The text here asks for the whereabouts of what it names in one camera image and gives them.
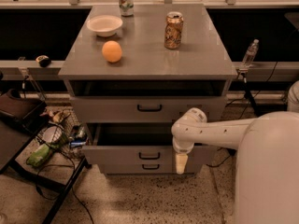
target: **wire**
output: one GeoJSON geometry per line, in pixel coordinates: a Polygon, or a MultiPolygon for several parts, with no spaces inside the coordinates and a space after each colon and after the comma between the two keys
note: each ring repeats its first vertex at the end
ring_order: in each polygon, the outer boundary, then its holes
{"type": "Polygon", "coordinates": [[[220,167],[221,165],[224,164],[225,161],[227,161],[229,158],[231,157],[231,155],[227,156],[221,163],[217,164],[217,165],[209,165],[207,164],[206,166],[210,167],[210,168],[218,168],[220,167]]]}
{"type": "MultiPolygon", "coordinates": [[[[280,46],[282,46],[283,44],[285,44],[285,43],[292,37],[292,35],[293,35],[295,32],[298,32],[298,31],[299,31],[299,30],[298,30],[297,28],[294,29],[294,30],[292,30],[292,31],[290,32],[290,34],[288,35],[288,37],[285,39],[285,41],[284,41],[280,46]]],[[[277,66],[278,66],[278,61],[276,61],[275,65],[273,66],[273,69],[272,69],[272,71],[271,71],[271,74],[270,74],[270,76],[268,77],[268,79],[265,81],[265,83],[268,82],[268,81],[272,78],[272,76],[274,75],[274,72],[275,72],[277,66]]],[[[253,98],[255,98],[260,92],[261,92],[261,91],[258,91],[258,92],[253,96],[253,98]]],[[[245,108],[244,108],[244,110],[242,111],[242,113],[241,113],[239,119],[241,119],[242,116],[244,115],[246,109],[247,109],[248,106],[249,106],[249,103],[250,103],[250,102],[248,102],[247,105],[245,106],[245,108]]]]}
{"type": "Polygon", "coordinates": [[[87,206],[83,203],[83,201],[81,201],[81,200],[78,198],[78,196],[76,195],[75,191],[73,190],[73,187],[72,187],[72,192],[73,192],[75,198],[78,200],[78,202],[85,208],[85,210],[86,210],[88,216],[90,216],[91,222],[92,222],[92,224],[93,224],[94,221],[93,221],[93,217],[92,217],[90,211],[88,210],[87,206]]]}
{"type": "MultiPolygon", "coordinates": [[[[40,174],[40,172],[41,172],[42,170],[44,170],[46,167],[51,167],[51,166],[53,167],[53,166],[56,166],[56,167],[72,167],[72,168],[73,168],[73,174],[74,174],[75,171],[76,171],[76,166],[75,166],[75,163],[73,162],[73,160],[72,160],[70,157],[68,157],[67,154],[65,154],[64,152],[62,152],[59,148],[54,148],[54,147],[50,146],[45,140],[43,140],[43,138],[41,138],[41,137],[38,136],[38,135],[36,136],[36,140],[37,140],[37,142],[38,142],[40,145],[41,145],[41,144],[46,144],[49,148],[53,149],[55,152],[60,153],[61,155],[63,155],[65,158],[67,158],[68,160],[70,160],[70,161],[72,162],[72,165],[49,164],[49,165],[43,166],[43,167],[37,172],[37,174],[36,174],[36,191],[37,191],[38,194],[41,195],[43,198],[45,198],[45,199],[47,199],[47,200],[54,201],[54,200],[56,200],[56,199],[59,197],[60,194],[58,194],[56,197],[52,197],[52,198],[51,198],[51,197],[46,197],[46,196],[44,195],[42,189],[41,189],[41,188],[38,186],[38,184],[37,184],[37,180],[38,180],[38,178],[39,178],[39,174],[40,174]]],[[[90,217],[90,219],[91,219],[91,222],[92,222],[92,224],[93,224],[93,223],[94,223],[94,221],[93,221],[93,217],[92,217],[92,215],[91,215],[89,209],[88,209],[87,206],[83,203],[83,201],[81,201],[81,200],[78,198],[78,196],[76,195],[76,193],[75,193],[73,187],[72,187],[72,192],[73,192],[75,198],[78,200],[78,202],[79,202],[79,203],[84,207],[84,209],[87,211],[87,214],[89,215],[89,217],[90,217]]]]}

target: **orange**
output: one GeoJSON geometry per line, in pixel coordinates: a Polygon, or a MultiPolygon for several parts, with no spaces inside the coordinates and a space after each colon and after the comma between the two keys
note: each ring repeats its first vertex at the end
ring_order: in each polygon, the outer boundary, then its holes
{"type": "Polygon", "coordinates": [[[107,41],[102,47],[104,58],[110,63],[116,63],[121,59],[121,45],[116,41],[107,41]]]}

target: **terrazzo floor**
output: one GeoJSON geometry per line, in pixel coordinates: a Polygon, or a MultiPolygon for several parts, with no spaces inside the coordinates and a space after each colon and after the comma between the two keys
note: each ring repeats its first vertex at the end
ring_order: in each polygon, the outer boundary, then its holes
{"type": "MultiPolygon", "coordinates": [[[[243,110],[244,105],[229,105],[222,119],[238,119],[243,110]]],[[[242,119],[253,116],[248,107],[242,119]]],[[[37,146],[32,142],[17,159],[33,172],[25,161],[37,146]]],[[[102,175],[96,165],[84,168],[52,223],[92,223],[76,193],[96,224],[233,224],[235,155],[219,148],[212,165],[227,157],[220,167],[204,165],[196,175],[102,175]]],[[[58,153],[49,163],[70,165],[58,153]]],[[[51,167],[41,174],[64,183],[71,173],[71,168],[51,167]]],[[[43,193],[56,195],[47,189],[43,193]]],[[[10,168],[0,175],[0,200],[0,213],[7,215],[9,224],[42,223],[53,204],[10,168]]]]}

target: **aluminum can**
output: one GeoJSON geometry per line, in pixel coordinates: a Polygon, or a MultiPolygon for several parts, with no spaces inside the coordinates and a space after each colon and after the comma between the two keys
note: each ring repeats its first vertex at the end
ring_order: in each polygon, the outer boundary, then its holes
{"type": "Polygon", "coordinates": [[[183,30],[183,15],[178,11],[171,11],[166,16],[165,41],[168,49],[177,49],[181,41],[183,30]]]}
{"type": "Polygon", "coordinates": [[[119,0],[119,5],[122,16],[132,16],[134,14],[133,0],[119,0]]]}

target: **drawer front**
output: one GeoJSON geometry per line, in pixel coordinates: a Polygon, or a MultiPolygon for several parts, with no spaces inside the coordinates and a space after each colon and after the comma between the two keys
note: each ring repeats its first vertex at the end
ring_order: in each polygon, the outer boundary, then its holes
{"type": "Polygon", "coordinates": [[[102,99],[71,98],[71,104],[81,122],[171,122],[192,107],[202,109],[208,120],[219,120],[226,98],[177,98],[177,99],[102,99]]]}
{"type": "Polygon", "coordinates": [[[216,151],[217,147],[213,146],[194,146],[192,152],[188,155],[188,164],[210,164],[213,161],[216,151]]]}
{"type": "Polygon", "coordinates": [[[83,153],[89,164],[171,165],[172,163],[172,147],[86,146],[83,153]]]}
{"type": "Polygon", "coordinates": [[[171,174],[171,164],[100,165],[100,172],[106,175],[118,174],[171,174]]]}

